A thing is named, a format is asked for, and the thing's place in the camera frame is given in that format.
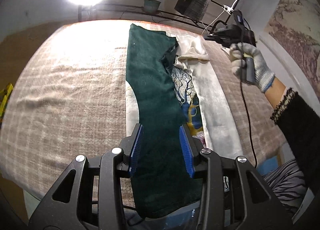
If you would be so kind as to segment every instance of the blue object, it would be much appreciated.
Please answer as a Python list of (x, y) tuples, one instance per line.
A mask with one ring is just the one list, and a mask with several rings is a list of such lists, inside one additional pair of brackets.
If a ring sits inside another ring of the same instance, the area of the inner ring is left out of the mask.
[(193, 155), (190, 149), (189, 141), (186, 136), (186, 133), (183, 129), (183, 126), (180, 126), (179, 129), (179, 139), (180, 139), (180, 145), (182, 149), (183, 159), (184, 163), (186, 164), (187, 172), (190, 175), (190, 178), (193, 178), (195, 175), (195, 167), (193, 164)]
[(265, 88), (262, 89), (263, 93), (265, 93), (269, 89), (269, 87), (272, 86), (273, 81), (275, 80), (275, 77), (276, 77), (276, 75), (273, 74), (272, 79), (270, 80), (269, 84)]
[(130, 168), (129, 168), (130, 177), (134, 175), (137, 169), (142, 139), (143, 139), (143, 126), (141, 125), (139, 127), (139, 131), (137, 133), (137, 137), (135, 139), (134, 146), (130, 156)]
[(260, 175), (266, 175), (269, 172), (277, 169), (279, 167), (277, 157), (274, 156), (271, 159), (266, 160), (263, 164), (261, 164), (257, 171), (260, 173)]

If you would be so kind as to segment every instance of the painted fabric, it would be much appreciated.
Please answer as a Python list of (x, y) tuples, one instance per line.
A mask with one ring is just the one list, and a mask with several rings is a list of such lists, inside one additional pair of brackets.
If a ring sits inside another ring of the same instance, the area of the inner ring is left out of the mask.
[(192, 77), (184, 70), (175, 67), (172, 69), (171, 77), (190, 134), (192, 137), (198, 138), (202, 145), (206, 147), (199, 98), (193, 86)]

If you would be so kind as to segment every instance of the dark green fabric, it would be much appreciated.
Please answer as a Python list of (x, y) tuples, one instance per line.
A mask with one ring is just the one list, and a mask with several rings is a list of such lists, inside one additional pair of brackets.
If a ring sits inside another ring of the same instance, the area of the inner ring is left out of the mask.
[(126, 80), (137, 98), (144, 127), (131, 183), (136, 209), (142, 217), (163, 217), (201, 197), (202, 182), (187, 174), (179, 142), (179, 127), (186, 121), (169, 74), (176, 46), (176, 38), (165, 32), (131, 25)]

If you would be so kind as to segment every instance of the table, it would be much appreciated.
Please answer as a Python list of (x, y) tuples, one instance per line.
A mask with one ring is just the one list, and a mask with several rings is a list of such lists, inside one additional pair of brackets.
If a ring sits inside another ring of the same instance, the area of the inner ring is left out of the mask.
[[(33, 55), (11, 95), (0, 135), (5, 176), (37, 198), (79, 154), (102, 155), (126, 136), (125, 69), (130, 25), (177, 35), (197, 34), (138, 21), (99, 20), (58, 29)], [(221, 45), (203, 40), (230, 106), (243, 152), (253, 162), (239, 81)], [(258, 162), (285, 142), (269, 119), (272, 107), (254, 86), (244, 85)], [(134, 206), (130, 181), (124, 204)], [(97, 198), (97, 185), (94, 189)]]

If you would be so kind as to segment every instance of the black sleeve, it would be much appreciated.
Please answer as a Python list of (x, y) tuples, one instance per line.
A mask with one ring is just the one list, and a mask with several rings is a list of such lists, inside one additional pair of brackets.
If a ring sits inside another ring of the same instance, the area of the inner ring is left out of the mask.
[(286, 137), (307, 186), (316, 195), (320, 187), (319, 116), (290, 88), (271, 119)]

